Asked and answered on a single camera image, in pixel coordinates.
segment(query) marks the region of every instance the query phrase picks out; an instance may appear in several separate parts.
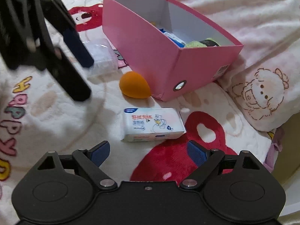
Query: blue gripper pad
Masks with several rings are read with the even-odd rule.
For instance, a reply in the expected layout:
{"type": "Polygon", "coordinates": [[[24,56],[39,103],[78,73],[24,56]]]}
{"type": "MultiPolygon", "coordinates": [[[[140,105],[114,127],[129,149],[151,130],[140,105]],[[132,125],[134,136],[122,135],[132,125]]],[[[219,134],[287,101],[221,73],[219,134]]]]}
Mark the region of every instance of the blue gripper pad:
{"type": "Polygon", "coordinates": [[[82,44],[78,33],[74,30],[66,29],[63,32],[64,42],[76,57],[80,65],[84,68],[90,68],[94,65],[94,59],[82,44]]]}
{"type": "Polygon", "coordinates": [[[206,152],[201,150],[198,146],[194,145],[191,141],[187,143],[187,154],[197,165],[197,167],[201,166],[204,162],[207,161],[206,152]]]}
{"type": "Polygon", "coordinates": [[[106,160],[110,155],[110,144],[108,141],[103,141],[90,149],[87,153],[87,157],[94,163],[97,167],[106,160]]]}

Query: black robotic gripper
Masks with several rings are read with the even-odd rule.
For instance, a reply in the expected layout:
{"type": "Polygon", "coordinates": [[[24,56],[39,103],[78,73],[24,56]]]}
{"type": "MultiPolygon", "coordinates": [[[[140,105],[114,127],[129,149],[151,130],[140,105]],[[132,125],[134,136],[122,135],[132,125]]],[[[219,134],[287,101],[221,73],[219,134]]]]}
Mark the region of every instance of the black robotic gripper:
{"type": "Polygon", "coordinates": [[[49,151],[13,191],[18,225],[280,224],[285,192],[253,154],[225,155],[195,141],[188,142],[187,152],[198,168],[179,186],[118,187],[98,168],[109,156],[107,141],[71,155],[49,151]],[[233,170],[222,174],[225,169],[233,170]]]}

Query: metal ring hole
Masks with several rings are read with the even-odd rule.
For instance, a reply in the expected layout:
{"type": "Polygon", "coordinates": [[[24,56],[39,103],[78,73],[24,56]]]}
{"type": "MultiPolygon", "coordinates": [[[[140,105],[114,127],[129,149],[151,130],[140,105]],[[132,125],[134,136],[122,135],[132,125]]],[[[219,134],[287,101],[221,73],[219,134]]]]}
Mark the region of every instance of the metal ring hole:
{"type": "Polygon", "coordinates": [[[179,91],[181,90],[185,84],[187,83],[186,80],[183,80],[183,81],[180,81],[174,88],[173,88],[173,91],[179,91]]]}

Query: purple fabric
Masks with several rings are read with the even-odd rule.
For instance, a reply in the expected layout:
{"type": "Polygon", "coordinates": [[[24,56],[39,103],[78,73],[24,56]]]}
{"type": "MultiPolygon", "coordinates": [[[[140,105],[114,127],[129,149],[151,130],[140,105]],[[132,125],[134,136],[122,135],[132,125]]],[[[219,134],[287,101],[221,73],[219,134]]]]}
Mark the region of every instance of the purple fabric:
{"type": "Polygon", "coordinates": [[[281,145],[281,140],[283,139],[284,136],[284,130],[282,127],[279,127],[276,129],[274,138],[272,140],[270,149],[267,153],[267,156],[265,158],[264,166],[266,169],[268,169],[269,172],[272,172],[274,170],[274,156],[276,152],[281,152],[282,151],[282,145],[281,145]]]}

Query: yellow letter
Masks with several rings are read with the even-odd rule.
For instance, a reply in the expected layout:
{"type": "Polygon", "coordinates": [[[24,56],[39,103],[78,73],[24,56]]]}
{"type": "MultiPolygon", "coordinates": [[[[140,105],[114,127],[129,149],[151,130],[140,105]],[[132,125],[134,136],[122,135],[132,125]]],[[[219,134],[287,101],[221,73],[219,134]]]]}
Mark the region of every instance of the yellow letter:
{"type": "Polygon", "coordinates": [[[9,161],[5,161],[0,158],[0,168],[0,181],[4,181],[11,174],[11,165],[9,161]]]}
{"type": "Polygon", "coordinates": [[[30,81],[32,79],[32,76],[29,76],[25,79],[23,79],[20,83],[17,83],[15,85],[15,89],[13,89],[13,93],[19,93],[23,92],[24,90],[28,89],[30,87],[30,84],[25,84],[26,82],[30,81]]]}

